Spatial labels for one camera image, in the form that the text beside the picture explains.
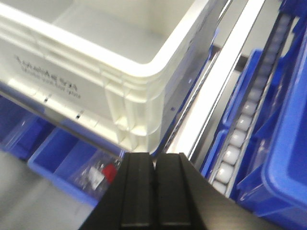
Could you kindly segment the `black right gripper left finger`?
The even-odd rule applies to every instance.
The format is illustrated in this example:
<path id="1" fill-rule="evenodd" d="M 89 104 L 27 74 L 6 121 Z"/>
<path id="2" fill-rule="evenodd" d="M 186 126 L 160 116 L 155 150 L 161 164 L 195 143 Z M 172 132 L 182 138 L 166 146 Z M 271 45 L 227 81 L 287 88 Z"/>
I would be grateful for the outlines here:
<path id="1" fill-rule="evenodd" d="M 153 183 L 150 154 L 126 153 L 113 183 L 80 229 L 154 229 Z"/>

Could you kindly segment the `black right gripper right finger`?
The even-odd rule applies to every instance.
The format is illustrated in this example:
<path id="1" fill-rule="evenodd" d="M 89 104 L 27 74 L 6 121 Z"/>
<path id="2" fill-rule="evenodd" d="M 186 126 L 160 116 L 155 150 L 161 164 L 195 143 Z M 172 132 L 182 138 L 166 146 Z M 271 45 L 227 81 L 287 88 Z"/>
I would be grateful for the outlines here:
<path id="1" fill-rule="evenodd" d="M 156 162 L 162 230 L 259 230 L 260 221 L 217 192 L 181 154 Z"/>

